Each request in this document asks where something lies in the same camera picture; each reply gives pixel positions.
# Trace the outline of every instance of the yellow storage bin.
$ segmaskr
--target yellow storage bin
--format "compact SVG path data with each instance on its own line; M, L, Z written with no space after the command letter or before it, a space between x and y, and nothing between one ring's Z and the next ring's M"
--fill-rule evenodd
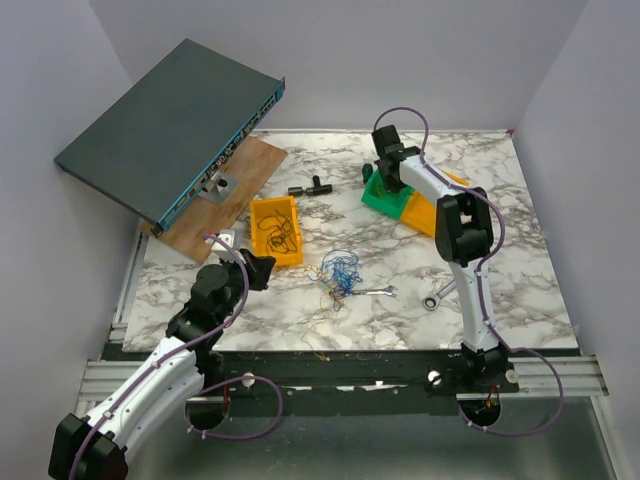
M444 173L461 185L469 185L469 182L463 178L449 172ZM409 201L400 215L400 221L432 238L436 236L436 207L416 191L409 197Z
M302 236L293 197L252 200L249 212L254 255L274 257L276 267L302 263Z

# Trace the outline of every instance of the wrench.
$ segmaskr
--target wrench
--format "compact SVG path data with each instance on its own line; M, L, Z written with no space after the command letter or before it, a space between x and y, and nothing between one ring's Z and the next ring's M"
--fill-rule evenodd
M388 295L395 297L396 294L393 291L396 289L393 285L389 285L387 288L372 288L370 290L352 290L351 295Z
M440 301L453 292L456 289L456 281L451 280L444 287L438 290L436 293L432 293L431 295L427 295L422 299L422 305L424 308L433 312L440 305Z

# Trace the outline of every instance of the white wall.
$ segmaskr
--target white wall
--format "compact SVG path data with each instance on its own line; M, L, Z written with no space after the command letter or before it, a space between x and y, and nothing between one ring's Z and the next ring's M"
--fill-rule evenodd
M263 126L370 128L406 104L436 128L512 128L586 0L90 3L134 81L185 37L286 76Z
M132 217L53 157L131 83L89 5L0 3L0 479L48 478L113 316Z
M640 474L640 2L590 0L516 149L580 345Z

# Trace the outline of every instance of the blue wire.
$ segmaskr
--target blue wire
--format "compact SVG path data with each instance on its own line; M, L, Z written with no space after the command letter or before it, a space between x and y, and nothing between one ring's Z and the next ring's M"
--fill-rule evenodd
M362 281L362 277L358 274L360 262L358 255L350 250L335 249L328 252L322 259L320 270L325 278L323 280L327 287L331 288L330 283L335 283L332 292L339 297L346 297L353 291L353 287Z

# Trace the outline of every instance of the marble table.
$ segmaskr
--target marble table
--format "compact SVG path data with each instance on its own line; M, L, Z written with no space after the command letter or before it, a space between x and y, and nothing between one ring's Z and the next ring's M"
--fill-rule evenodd
M361 168L375 153L361 132L259 132L289 152L259 197L307 186L313 175L334 193L296 199L304 242L304 265L275 270L269 289L252 292L246 308L217 347L227 350L457 348L462 321L457 294L437 311L421 300L451 279L432 239L361 201ZM403 133L405 145L422 134ZM484 187L502 209L507 232L492 260L490 285L498 329L512 346L574 348L576 340L547 253L543 234L509 135L495 132L436 132L428 157L440 168ZM248 212L234 226L250 246ZM397 287L397 297L350 297L335 312L309 266L334 248L356 252L362 288ZM207 262L217 262L214 256ZM168 320L188 300L200 266L150 239L130 309L123 349L150 351Z

